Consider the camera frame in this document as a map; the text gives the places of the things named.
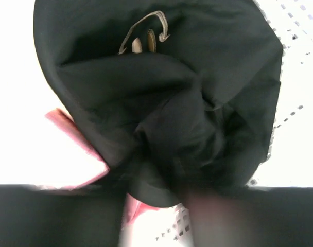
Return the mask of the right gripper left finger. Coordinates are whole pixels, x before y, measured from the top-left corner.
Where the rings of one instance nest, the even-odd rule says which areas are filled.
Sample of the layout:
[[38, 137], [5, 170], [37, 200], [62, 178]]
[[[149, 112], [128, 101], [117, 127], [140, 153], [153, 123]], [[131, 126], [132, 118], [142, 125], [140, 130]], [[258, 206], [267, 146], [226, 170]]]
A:
[[118, 246], [126, 192], [0, 185], [0, 246]]

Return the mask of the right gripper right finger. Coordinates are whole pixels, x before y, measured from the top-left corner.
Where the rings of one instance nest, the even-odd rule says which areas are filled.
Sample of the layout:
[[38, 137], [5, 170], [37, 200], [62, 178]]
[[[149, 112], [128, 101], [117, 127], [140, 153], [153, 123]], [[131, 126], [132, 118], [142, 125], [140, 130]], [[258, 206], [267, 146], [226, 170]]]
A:
[[194, 246], [313, 246], [313, 188], [192, 192]]

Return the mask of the black hat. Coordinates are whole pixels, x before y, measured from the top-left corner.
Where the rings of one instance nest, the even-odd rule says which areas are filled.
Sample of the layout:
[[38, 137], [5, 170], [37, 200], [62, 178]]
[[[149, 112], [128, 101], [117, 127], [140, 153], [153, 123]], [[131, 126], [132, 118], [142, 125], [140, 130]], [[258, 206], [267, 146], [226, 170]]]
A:
[[111, 169], [155, 207], [244, 187], [267, 159], [283, 47], [254, 1], [36, 1], [47, 83]]

